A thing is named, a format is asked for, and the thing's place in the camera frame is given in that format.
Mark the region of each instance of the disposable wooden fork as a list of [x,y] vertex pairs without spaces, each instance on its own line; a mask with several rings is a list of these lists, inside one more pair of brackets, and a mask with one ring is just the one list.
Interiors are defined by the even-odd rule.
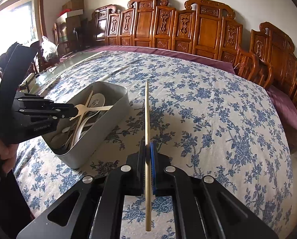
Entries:
[[95,108],[88,108],[87,106],[83,104],[78,104],[75,106],[78,109],[78,114],[75,117],[70,118],[70,120],[75,119],[76,117],[80,115],[84,115],[86,112],[97,112],[97,111],[108,111],[110,108],[113,107],[111,106],[103,106],[103,107],[95,107]]
[[[89,104],[89,102],[90,102],[90,100],[91,100],[91,97],[92,97],[92,94],[93,94],[93,91],[91,91],[89,97],[87,98],[87,102],[86,102],[86,104],[85,104],[85,107],[86,107],[86,105]],[[76,118],[77,116],[80,116],[79,121],[78,121],[78,124],[76,125],[76,128],[75,128],[75,130],[74,130],[74,134],[73,134],[73,138],[72,138],[72,142],[71,142],[70,149],[74,146],[74,140],[75,140],[75,137],[76,137],[76,133],[77,133],[78,128],[79,128],[79,126],[80,126],[80,124],[81,124],[81,122],[82,122],[83,115],[84,115],[84,113],[82,114],[82,113],[79,111],[79,112],[78,112],[78,115],[76,115],[76,116],[73,117],[73,118],[70,118],[70,120],[73,120],[73,119]]]

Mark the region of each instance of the bright window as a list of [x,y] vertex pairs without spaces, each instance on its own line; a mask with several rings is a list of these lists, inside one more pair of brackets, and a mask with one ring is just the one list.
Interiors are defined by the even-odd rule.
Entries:
[[30,46],[37,40],[34,0],[20,0],[0,11],[0,55],[15,42]]

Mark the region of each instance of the plastic bag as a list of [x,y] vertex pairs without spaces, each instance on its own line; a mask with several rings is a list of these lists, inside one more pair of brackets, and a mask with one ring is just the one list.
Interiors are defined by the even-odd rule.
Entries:
[[43,58],[46,62],[58,55],[57,47],[47,37],[42,36],[43,42],[41,47],[43,48]]

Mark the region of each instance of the purple seat cushion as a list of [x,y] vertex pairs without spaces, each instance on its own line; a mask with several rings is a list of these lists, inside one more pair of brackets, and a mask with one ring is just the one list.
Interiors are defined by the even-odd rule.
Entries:
[[297,109],[289,96],[272,85],[267,90],[267,93],[275,106],[281,122],[285,121],[297,130]]

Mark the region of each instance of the cardboard box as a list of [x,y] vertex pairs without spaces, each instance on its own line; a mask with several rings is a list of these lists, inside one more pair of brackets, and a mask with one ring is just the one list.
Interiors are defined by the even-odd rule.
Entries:
[[69,0],[65,5],[62,6],[62,11],[65,9],[84,10],[84,0]]
[[56,134],[61,133],[63,128],[72,125],[69,119],[61,119],[56,131],[42,136],[54,154],[73,169],[80,168],[93,153],[96,154],[95,150],[98,146],[130,111],[127,89],[116,84],[100,81],[84,88],[68,103],[85,104],[91,90],[93,90],[93,94],[102,93],[105,96],[105,106],[113,105],[113,107],[105,112],[68,152],[52,149],[50,142]]

